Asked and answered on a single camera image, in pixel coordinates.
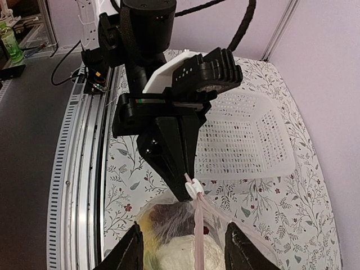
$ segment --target green bottle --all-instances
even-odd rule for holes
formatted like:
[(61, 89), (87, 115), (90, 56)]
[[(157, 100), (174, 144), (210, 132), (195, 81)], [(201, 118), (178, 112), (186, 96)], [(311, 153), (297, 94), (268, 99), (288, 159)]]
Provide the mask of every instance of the green bottle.
[(16, 41), (14, 31), (11, 27), (6, 26), (5, 22), (0, 22), (0, 36), (11, 61), (13, 63), (20, 62), (24, 58), (24, 54)]

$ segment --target white wall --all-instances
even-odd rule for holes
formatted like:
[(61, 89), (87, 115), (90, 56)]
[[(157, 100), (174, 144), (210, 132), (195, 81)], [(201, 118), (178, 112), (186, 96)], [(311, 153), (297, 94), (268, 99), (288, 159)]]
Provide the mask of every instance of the white wall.
[(360, 1), (302, 0), (270, 62), (314, 142), (344, 269), (359, 269)]
[[(209, 0), (177, 0), (177, 11)], [(289, 0), (258, 0), (254, 20), (235, 55), (261, 58)], [(77, 3), (48, 0), (60, 47), (71, 47), (80, 39)], [(176, 18), (171, 48), (211, 51), (227, 47), (248, 6), (248, 0), (227, 0), (214, 7)]]

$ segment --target plastic basket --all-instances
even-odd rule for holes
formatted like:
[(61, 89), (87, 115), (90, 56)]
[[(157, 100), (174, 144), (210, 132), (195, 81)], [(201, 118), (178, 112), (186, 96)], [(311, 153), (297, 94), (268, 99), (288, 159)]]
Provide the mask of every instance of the plastic basket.
[(211, 104), (208, 121), (199, 131), (196, 178), (234, 181), (294, 171), (289, 135), (269, 97), (234, 89)]

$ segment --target clear plastic bag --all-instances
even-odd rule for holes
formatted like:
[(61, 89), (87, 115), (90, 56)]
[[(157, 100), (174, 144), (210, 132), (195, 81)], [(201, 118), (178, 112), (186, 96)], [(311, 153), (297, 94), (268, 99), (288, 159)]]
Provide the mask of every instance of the clear plastic bag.
[(278, 265), (269, 243), (220, 210), (206, 195), (198, 193), (195, 200), (178, 202), (168, 190), (146, 204), (137, 216), (144, 240), (144, 269), (225, 269), (225, 235), (231, 222), (270, 262)]

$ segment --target tablecloth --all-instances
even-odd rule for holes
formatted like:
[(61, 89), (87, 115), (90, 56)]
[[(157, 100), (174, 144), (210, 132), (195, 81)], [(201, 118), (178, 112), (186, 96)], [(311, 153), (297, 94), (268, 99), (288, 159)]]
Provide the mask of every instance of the tablecloth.
[[(169, 50), (165, 57), (171, 59), (180, 53)], [(244, 58), (235, 60), (244, 74), (240, 88), (267, 94), (277, 104), (294, 148), (296, 168), (286, 177), (239, 179), (233, 183), (214, 179), (204, 186), (205, 191), (223, 210), (252, 226), (271, 243), (281, 269), (341, 269), (338, 236), (326, 184), (295, 101), (274, 65)], [(127, 91), (123, 70), (119, 94)], [(164, 181), (140, 157), (135, 136), (110, 140), (105, 254), (133, 224), (139, 209), (166, 189)]]

